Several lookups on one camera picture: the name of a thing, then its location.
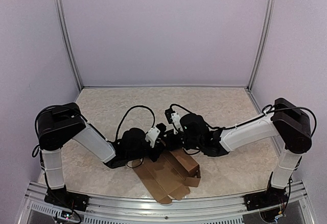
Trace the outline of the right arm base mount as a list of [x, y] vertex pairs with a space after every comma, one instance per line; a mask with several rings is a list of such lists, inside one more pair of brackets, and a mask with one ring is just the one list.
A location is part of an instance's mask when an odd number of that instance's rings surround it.
[[275, 206], [281, 203], [286, 203], [288, 196], [284, 190], [282, 191], [260, 191], [257, 193], [250, 193], [244, 196], [244, 202], [247, 211], [258, 210]]

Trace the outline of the aluminium frame post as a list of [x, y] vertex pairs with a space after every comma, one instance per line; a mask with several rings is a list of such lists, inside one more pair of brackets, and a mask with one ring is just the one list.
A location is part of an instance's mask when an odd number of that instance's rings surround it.
[[65, 47], [67, 57], [68, 57], [68, 63], [71, 67], [77, 89], [79, 92], [81, 92], [82, 89], [84, 88], [84, 86], [83, 86], [83, 83], [82, 83], [82, 80], [81, 80], [81, 77], [79, 74], [79, 70], [78, 70], [75, 56], [74, 56], [73, 49], [72, 49], [71, 40], [70, 40], [69, 33], [68, 33], [68, 28], [66, 25], [63, 1], [62, 0], [54, 0], [54, 3], [55, 3], [55, 7], [56, 7], [56, 12], [57, 12], [57, 16], [58, 16], [58, 21], [59, 21], [59, 26], [60, 26], [60, 31], [61, 31], [64, 47]]
[[274, 3], [275, 3], [275, 0], [267, 0], [263, 27], [262, 27], [261, 35], [260, 35], [260, 39], [259, 39], [259, 45], [258, 45], [258, 49], [257, 49], [256, 55], [255, 55], [254, 65], [253, 65], [253, 68], [251, 71], [249, 82], [247, 85], [247, 90], [249, 93], [252, 93], [252, 91], [253, 91], [254, 84], [255, 84], [256, 78], [259, 73], [260, 64], [263, 59], [265, 45], [266, 45], [268, 35], [269, 35], [271, 18], [273, 15]]

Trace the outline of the brown cardboard box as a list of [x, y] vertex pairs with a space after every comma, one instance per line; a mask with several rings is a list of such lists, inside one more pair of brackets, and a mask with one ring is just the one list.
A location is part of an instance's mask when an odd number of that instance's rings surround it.
[[160, 204], [181, 200], [201, 180], [199, 163], [182, 149], [164, 151], [157, 161], [132, 161], [132, 168], [151, 196]]

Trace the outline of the front aluminium rail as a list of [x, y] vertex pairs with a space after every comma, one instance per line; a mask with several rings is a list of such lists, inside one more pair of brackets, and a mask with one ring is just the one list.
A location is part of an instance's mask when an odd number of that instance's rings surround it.
[[[46, 186], [31, 182], [17, 223], [65, 223], [62, 208], [44, 202]], [[168, 205], [153, 199], [91, 194], [83, 223], [263, 223], [263, 210], [247, 210], [243, 194], [186, 198]]]

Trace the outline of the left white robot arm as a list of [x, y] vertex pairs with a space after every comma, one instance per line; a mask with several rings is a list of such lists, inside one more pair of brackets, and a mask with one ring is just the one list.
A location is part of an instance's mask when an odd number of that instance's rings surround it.
[[165, 149], [161, 139], [167, 129], [163, 123], [154, 123], [147, 132], [131, 128], [121, 138], [109, 141], [82, 115], [76, 103], [44, 108], [36, 116], [34, 127], [46, 185], [52, 190], [52, 199], [61, 206], [72, 200], [70, 192], [65, 190], [62, 168], [61, 149], [67, 142], [76, 141], [108, 168], [116, 169], [134, 160], [157, 161]]

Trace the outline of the right aluminium frame post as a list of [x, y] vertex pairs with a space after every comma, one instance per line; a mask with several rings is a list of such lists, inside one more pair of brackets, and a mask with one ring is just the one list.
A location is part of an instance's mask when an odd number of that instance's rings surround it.
[[275, 3], [275, 0], [267, 0], [263, 27], [262, 27], [261, 35], [260, 35], [260, 39], [259, 39], [259, 45], [258, 45], [258, 49], [257, 49], [256, 55], [255, 55], [254, 65], [253, 65], [253, 68], [251, 71], [249, 82], [247, 85], [247, 90], [249, 93], [252, 93], [252, 91], [253, 91], [254, 84], [255, 84], [256, 78], [259, 73], [260, 64], [263, 59], [265, 45], [266, 45], [268, 35], [269, 35], [271, 18], [273, 15], [274, 3]]

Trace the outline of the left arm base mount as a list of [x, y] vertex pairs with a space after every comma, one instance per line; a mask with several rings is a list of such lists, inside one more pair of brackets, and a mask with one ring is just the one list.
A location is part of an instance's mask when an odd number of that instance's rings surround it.
[[44, 201], [55, 206], [85, 212], [88, 206], [89, 196], [69, 192], [66, 189], [48, 189]]

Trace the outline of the left aluminium frame post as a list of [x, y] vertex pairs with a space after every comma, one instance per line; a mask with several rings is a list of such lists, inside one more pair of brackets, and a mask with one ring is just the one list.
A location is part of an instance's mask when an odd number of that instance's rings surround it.
[[63, 1], [62, 0], [54, 0], [54, 3], [55, 3], [55, 7], [56, 7], [56, 12], [57, 12], [57, 16], [58, 16], [58, 21], [59, 21], [59, 26], [60, 26], [60, 31], [61, 31], [64, 47], [65, 47], [67, 57], [68, 57], [68, 63], [71, 67], [77, 89], [79, 92], [81, 92], [82, 89], [84, 88], [84, 86], [83, 86], [83, 83], [82, 83], [82, 80], [81, 80], [81, 77], [79, 74], [79, 70], [78, 70], [75, 56], [74, 56], [73, 49], [72, 49], [71, 40], [70, 40], [69, 33], [68, 33], [68, 28], [66, 25]]

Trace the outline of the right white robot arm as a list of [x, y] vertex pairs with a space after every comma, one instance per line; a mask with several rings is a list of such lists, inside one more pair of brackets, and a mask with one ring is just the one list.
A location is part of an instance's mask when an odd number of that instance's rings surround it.
[[201, 115], [191, 111], [180, 116], [173, 109], [175, 106], [171, 104], [165, 111], [168, 123], [173, 126], [167, 139], [171, 147], [221, 157], [262, 139], [275, 136], [282, 139], [284, 149], [271, 173], [268, 189], [261, 195], [267, 206], [280, 199], [281, 190], [288, 185], [303, 155], [312, 147], [317, 129], [317, 118], [310, 109], [297, 107], [282, 97], [273, 105], [266, 105], [256, 117], [231, 127], [212, 127]]

